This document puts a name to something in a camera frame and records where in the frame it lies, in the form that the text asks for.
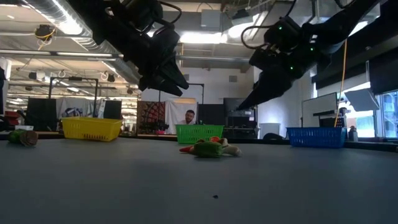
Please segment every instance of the person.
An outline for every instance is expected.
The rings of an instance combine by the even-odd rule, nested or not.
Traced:
[[[194,119],[195,118],[195,112],[193,110],[187,110],[185,113],[185,120],[182,120],[178,122],[178,124],[195,124]]]

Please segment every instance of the blue basket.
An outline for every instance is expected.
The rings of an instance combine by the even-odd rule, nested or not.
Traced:
[[[343,147],[347,128],[287,128],[290,145],[295,147]]]

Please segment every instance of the yellow basket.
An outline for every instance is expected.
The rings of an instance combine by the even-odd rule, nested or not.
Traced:
[[[110,142],[119,136],[121,120],[100,118],[62,118],[63,133],[68,139]]]

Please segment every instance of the gray table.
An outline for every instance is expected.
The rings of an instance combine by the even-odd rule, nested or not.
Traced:
[[[217,160],[176,142],[1,141],[0,223],[398,222],[397,154],[239,146]]]

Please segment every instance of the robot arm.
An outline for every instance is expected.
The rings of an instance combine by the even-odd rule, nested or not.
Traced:
[[[173,23],[181,9],[158,0],[67,0],[93,31],[97,44],[107,40],[131,61],[142,75],[139,89],[161,90],[181,96],[177,87],[188,88],[188,83],[178,69],[174,48],[180,36]],[[171,22],[163,20],[161,5],[173,7],[180,15]],[[157,22],[163,27],[153,37],[147,33]]]
[[[256,87],[238,110],[280,97],[316,64],[329,65],[330,55],[343,45],[357,23],[379,2],[381,0],[354,0],[322,24],[306,23],[300,27],[286,16],[273,26],[264,27],[269,28],[264,34],[267,47],[256,49],[249,61],[262,72]]]

